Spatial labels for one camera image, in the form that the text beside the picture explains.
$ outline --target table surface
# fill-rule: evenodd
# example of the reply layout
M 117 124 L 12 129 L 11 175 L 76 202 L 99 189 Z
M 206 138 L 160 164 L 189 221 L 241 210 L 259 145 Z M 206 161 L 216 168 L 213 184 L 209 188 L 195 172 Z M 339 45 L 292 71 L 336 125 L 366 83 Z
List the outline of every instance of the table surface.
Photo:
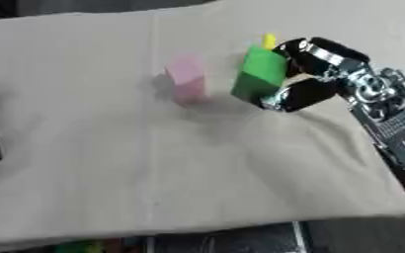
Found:
M 0 243 L 405 214 L 344 102 L 283 116 L 228 95 L 242 53 L 268 31 L 345 42 L 405 70 L 404 1 L 0 21 Z M 206 66 L 210 103 L 171 101 L 161 73 L 180 54 Z

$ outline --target green cube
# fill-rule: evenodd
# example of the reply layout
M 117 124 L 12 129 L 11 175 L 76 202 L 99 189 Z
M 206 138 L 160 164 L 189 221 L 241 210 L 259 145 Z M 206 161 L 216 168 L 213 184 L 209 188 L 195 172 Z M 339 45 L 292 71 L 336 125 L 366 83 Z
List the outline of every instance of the green cube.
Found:
M 274 95 L 283 85 L 286 59 L 270 50 L 252 45 L 244 58 L 231 94 L 259 106 L 260 98 Z

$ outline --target yellow object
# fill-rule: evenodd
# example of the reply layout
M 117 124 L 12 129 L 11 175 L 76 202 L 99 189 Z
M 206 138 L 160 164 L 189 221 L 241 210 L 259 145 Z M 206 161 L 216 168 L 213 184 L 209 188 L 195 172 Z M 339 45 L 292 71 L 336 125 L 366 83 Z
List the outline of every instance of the yellow object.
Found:
M 262 47 L 267 50 L 273 50 L 277 47 L 277 37 L 273 34 L 264 34 Z

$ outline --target green object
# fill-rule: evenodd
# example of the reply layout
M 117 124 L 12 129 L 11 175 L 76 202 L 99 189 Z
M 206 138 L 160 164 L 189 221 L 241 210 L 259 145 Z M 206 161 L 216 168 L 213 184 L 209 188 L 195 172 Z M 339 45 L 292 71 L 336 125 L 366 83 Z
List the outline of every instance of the green object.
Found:
M 56 246 L 54 253 L 102 253 L 100 241 L 77 241 Z
M 274 95 L 285 80 L 286 59 L 270 50 L 252 45 L 244 58 L 231 94 L 259 105 L 259 99 Z

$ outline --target paper sheet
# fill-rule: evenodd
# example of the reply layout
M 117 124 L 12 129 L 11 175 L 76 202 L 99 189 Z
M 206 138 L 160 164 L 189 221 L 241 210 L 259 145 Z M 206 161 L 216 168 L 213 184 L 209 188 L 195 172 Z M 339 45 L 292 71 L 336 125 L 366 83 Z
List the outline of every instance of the paper sheet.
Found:
M 346 104 L 291 115 L 228 92 L 263 33 L 322 36 L 405 71 L 405 1 L 223 0 L 0 21 L 0 243 L 405 215 Z M 206 104 L 170 98 L 196 55 Z

